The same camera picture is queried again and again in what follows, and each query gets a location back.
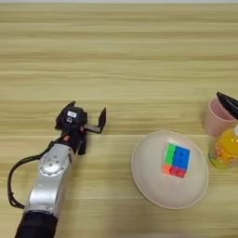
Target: beige plate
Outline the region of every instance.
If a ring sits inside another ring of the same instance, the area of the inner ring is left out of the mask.
[[[185,178],[162,171],[168,143],[191,151]],[[172,131],[156,131],[143,139],[132,154],[131,170],[139,190],[147,199],[171,209],[185,208],[198,202],[208,183],[207,164],[199,148],[190,139]]]

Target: wooden table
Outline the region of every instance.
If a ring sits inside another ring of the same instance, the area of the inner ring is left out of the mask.
[[[107,106],[108,124],[77,158],[57,238],[237,237],[238,169],[208,162],[207,192],[184,210],[151,204],[130,172],[135,145],[159,129],[188,136],[207,157],[207,101],[218,90],[237,97],[237,24],[236,5],[0,5],[4,237],[21,217],[7,201],[9,169],[59,134],[55,118],[74,99],[92,124]],[[35,177],[35,163],[16,173],[22,202]]]

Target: bottle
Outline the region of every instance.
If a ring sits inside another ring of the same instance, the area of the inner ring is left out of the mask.
[[[211,163],[218,168],[238,165],[238,126],[226,129],[209,152]]]

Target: cube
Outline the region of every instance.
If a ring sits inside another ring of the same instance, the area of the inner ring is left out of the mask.
[[[163,171],[165,174],[170,174],[171,165],[164,164]]]
[[[163,172],[184,178],[189,166],[190,150],[169,143],[165,152]]]

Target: cable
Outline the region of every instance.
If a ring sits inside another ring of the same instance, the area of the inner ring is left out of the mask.
[[[20,202],[18,202],[18,200],[14,197],[14,192],[12,191],[11,189],[11,181],[12,181],[12,176],[13,176],[13,173],[14,171],[24,165],[24,164],[27,164],[29,162],[32,162],[32,161],[35,161],[35,160],[40,160],[41,157],[47,153],[53,146],[54,144],[58,143],[61,139],[63,139],[65,136],[67,136],[69,133],[70,133],[70,128],[64,132],[58,139],[54,140],[54,141],[51,141],[48,145],[48,147],[41,153],[37,154],[37,155],[33,155],[33,156],[29,156],[29,157],[26,157],[24,159],[21,159],[20,161],[18,161],[10,170],[9,174],[8,174],[8,177],[7,177],[7,195],[8,195],[8,201],[9,203],[16,207],[16,208],[20,208],[20,209],[24,209],[24,205],[21,204]]]

